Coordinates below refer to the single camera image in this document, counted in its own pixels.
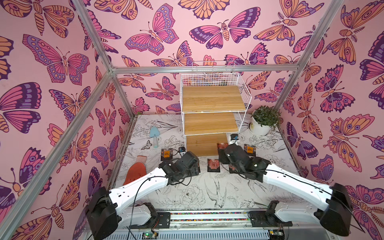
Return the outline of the bottom-shelf black tea bag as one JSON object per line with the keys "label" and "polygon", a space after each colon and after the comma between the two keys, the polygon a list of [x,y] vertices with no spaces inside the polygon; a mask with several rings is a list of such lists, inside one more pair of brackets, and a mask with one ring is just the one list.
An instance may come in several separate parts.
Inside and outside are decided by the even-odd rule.
{"label": "bottom-shelf black tea bag", "polygon": [[220,161],[218,159],[208,159],[208,172],[219,173],[220,170]]}
{"label": "bottom-shelf black tea bag", "polygon": [[217,143],[217,149],[218,150],[224,150],[225,148],[227,148],[229,146],[228,143]]}

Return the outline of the orange jasmine tea bag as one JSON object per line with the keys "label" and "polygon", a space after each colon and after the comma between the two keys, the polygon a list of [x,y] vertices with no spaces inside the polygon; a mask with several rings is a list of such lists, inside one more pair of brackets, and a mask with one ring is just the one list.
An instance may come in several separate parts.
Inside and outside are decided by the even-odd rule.
{"label": "orange jasmine tea bag", "polygon": [[255,157],[256,156],[256,146],[244,144],[244,151],[248,156]]}
{"label": "orange jasmine tea bag", "polygon": [[172,160],[173,159],[173,149],[161,149],[161,161]]}

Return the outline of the middle-shelf black tea bag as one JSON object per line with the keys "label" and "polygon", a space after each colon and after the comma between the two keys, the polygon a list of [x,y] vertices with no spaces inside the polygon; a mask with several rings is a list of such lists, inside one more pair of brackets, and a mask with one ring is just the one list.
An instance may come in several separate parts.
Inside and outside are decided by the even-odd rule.
{"label": "middle-shelf black tea bag", "polygon": [[233,167],[232,165],[229,166],[229,172],[230,174],[238,174],[239,172],[236,170],[235,167]]}

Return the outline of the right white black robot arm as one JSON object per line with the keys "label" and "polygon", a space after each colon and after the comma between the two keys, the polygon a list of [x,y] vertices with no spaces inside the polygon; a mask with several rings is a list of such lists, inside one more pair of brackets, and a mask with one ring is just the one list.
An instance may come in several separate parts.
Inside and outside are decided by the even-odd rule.
{"label": "right white black robot arm", "polygon": [[277,186],[309,203],[308,207],[287,207],[281,202],[271,202],[273,216],[281,222],[320,224],[335,235],[349,236],[353,208],[345,186],[338,183],[329,186],[310,181],[266,159],[251,157],[236,144],[228,145],[224,153],[241,176]]}

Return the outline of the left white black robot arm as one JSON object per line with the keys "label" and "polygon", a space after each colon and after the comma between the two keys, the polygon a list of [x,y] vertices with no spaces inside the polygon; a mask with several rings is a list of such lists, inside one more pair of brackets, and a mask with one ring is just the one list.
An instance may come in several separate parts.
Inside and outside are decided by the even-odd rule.
{"label": "left white black robot arm", "polygon": [[95,240],[103,240],[118,228],[152,228],[158,221],[154,207],[135,202],[169,185],[183,184],[185,179],[199,175],[199,158],[186,152],[181,158],[160,163],[158,168],[119,188],[100,188],[93,194],[84,212]]}

